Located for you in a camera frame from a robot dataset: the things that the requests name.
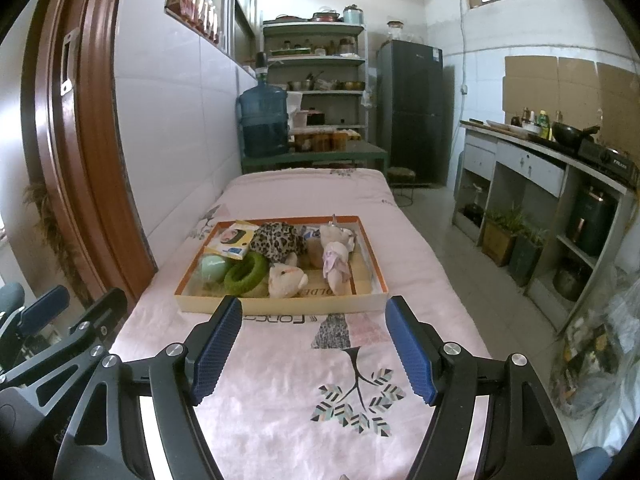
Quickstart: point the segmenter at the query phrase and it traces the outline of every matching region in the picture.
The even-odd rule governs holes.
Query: leopard print plush
[[[267,222],[255,232],[249,249],[262,254],[272,264],[281,264],[291,253],[303,254],[305,242],[293,225],[285,222]]]

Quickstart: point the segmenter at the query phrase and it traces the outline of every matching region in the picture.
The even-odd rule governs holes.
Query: black refrigerator
[[[442,51],[393,40],[378,53],[378,136],[391,166],[409,168],[418,184],[446,182]]]

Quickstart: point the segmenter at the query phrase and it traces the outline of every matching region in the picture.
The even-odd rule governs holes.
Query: bed
[[[390,294],[404,296],[418,320],[431,323],[444,341],[489,357],[382,174],[360,169],[271,171],[233,180],[156,274],[111,352],[124,361],[150,357],[209,318],[180,312],[173,293],[216,222],[331,214],[360,217]],[[486,408],[486,398],[478,398],[461,479],[474,476]],[[432,413],[412,393],[381,312],[246,316],[216,390],[196,408],[226,480],[404,480]],[[147,441],[151,456],[162,454],[157,440],[148,434]]]

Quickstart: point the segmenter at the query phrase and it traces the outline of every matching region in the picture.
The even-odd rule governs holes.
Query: wooden door frame
[[[130,192],[118,133],[113,75],[118,1],[49,1],[38,48],[35,110],[47,193],[78,272],[94,299],[117,286],[132,308],[156,264]]]

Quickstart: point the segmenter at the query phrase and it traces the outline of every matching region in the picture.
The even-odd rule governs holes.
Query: small stool
[[[409,168],[389,168],[386,171],[386,175],[389,179],[389,187],[391,188],[391,193],[393,193],[396,204],[398,207],[407,207],[413,205],[414,203],[414,186],[415,183],[415,171],[410,170]],[[411,195],[404,194],[404,190],[410,188]],[[400,194],[396,195],[395,190],[399,189]],[[407,199],[408,202],[405,204],[400,204],[398,202],[399,198]]]

